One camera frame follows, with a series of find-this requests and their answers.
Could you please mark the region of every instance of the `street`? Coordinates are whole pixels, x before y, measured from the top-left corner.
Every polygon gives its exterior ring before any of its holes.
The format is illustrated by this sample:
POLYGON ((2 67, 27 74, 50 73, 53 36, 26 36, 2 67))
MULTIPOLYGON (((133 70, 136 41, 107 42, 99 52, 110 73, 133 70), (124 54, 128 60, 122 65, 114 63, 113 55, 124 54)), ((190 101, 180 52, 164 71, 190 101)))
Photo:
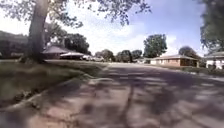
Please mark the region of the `street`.
POLYGON ((50 91, 40 108, 0 113, 0 128, 223 128, 224 83, 138 64, 50 91))

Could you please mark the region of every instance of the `white cloud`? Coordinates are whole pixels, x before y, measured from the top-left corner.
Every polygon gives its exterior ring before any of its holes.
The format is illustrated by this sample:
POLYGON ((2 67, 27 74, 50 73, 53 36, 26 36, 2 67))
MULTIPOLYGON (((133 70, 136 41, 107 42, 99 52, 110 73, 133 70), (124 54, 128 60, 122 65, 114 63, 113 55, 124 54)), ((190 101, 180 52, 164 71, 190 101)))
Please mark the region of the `white cloud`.
POLYGON ((129 36, 133 32, 133 26, 124 26, 114 30, 113 34, 116 36, 129 36))
POLYGON ((167 35, 166 37, 167 42, 167 52, 163 54, 162 56, 166 55, 175 55, 178 53, 179 45, 177 42, 177 37, 175 35, 167 35))

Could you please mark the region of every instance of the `tree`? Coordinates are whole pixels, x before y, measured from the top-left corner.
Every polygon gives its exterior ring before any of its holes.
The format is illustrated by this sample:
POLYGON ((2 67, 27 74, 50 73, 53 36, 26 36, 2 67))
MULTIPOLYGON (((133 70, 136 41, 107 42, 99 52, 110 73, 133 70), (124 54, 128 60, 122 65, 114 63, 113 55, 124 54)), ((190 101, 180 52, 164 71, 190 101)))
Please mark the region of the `tree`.
POLYGON ((144 40, 144 45, 144 57, 158 57, 167 50, 166 36, 164 34, 150 35, 144 40))
POLYGON ((64 45, 69 50, 76 50, 84 54, 88 53, 89 44, 86 42, 86 37, 81 34, 68 34, 64 45))
POLYGON ((209 48, 224 50, 224 1, 201 0, 205 5, 202 15, 204 25, 201 27, 201 43, 209 48))
POLYGON ((114 60, 114 54, 112 51, 105 49, 101 52, 102 57, 106 60, 106 61, 112 61, 114 60))
POLYGON ((62 42, 64 37, 67 35, 67 31, 61 28, 57 23, 46 23, 45 24, 45 43, 50 42, 52 39, 57 38, 58 41, 62 42))
POLYGON ((123 50, 121 52, 121 61, 122 62, 132 62, 132 55, 131 52, 129 50, 123 50))
POLYGON ((98 57, 98 58, 102 57, 102 53, 101 52, 96 52, 95 57, 98 57))
POLYGON ((132 57, 133 59, 139 59, 141 58, 142 51, 141 50, 134 50, 132 51, 132 57))
POLYGON ((121 57, 121 52, 118 52, 116 57, 115 57, 116 62, 122 62, 122 57, 121 57))
POLYGON ((184 55, 188 57, 192 57, 195 59, 199 59, 200 57, 197 55, 197 53, 189 46, 183 46, 179 49, 179 55, 184 55))
MULTIPOLYGON (((77 21, 77 17, 70 17, 67 5, 70 0, 0 0, 0 8, 6 12, 6 16, 18 20, 31 21, 28 38, 28 48, 25 58, 30 58, 36 62, 43 62, 41 51, 43 49, 43 32, 47 15, 51 22, 60 22, 66 26, 80 27, 82 22, 77 21)), ((78 7, 88 5, 87 9, 92 9, 92 2, 96 0, 74 0, 78 7)), ((128 11, 134 6, 139 5, 140 10, 150 11, 150 6, 144 0, 97 0, 100 4, 98 12, 106 12, 106 17, 110 17, 113 22, 120 19, 122 25, 128 24, 128 11)))

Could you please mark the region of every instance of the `blue sky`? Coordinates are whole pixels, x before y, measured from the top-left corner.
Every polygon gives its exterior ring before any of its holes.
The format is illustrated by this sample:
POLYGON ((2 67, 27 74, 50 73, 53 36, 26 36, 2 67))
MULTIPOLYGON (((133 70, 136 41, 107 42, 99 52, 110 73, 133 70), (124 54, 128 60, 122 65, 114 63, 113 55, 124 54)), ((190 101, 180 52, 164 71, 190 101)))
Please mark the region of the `blue sky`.
MULTIPOLYGON (((105 48, 115 54, 124 49, 144 49, 143 40, 151 34, 166 34, 168 50, 165 55, 177 54, 181 46, 189 45, 199 55, 206 53, 201 48, 200 26, 202 25, 202 5, 195 0, 148 0, 152 13, 129 13, 130 25, 122 27, 118 21, 110 23, 103 14, 85 9, 77 9, 70 5, 71 15, 76 15, 83 21, 84 26, 79 29, 65 28, 72 33, 81 33, 87 37, 90 50, 96 51, 105 48)), ((3 18, 0 13, 0 29, 13 33, 28 33, 29 24, 3 18)))

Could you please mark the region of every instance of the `grass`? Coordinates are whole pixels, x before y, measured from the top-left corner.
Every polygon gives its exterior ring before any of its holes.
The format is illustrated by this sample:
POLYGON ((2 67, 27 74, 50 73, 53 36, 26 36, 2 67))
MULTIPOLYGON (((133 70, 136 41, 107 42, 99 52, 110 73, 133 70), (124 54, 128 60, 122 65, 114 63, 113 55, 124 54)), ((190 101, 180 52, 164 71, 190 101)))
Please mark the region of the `grass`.
POLYGON ((0 63, 0 107, 29 98, 74 77, 83 79, 95 76, 104 66, 64 61, 47 65, 0 63))
POLYGON ((163 66, 163 65, 159 65, 158 67, 168 68, 172 70, 181 70, 185 72, 194 72, 197 74, 203 73, 206 75, 224 77, 224 70, 220 70, 220 69, 197 68, 197 67, 189 67, 189 66, 177 67, 177 66, 163 66))

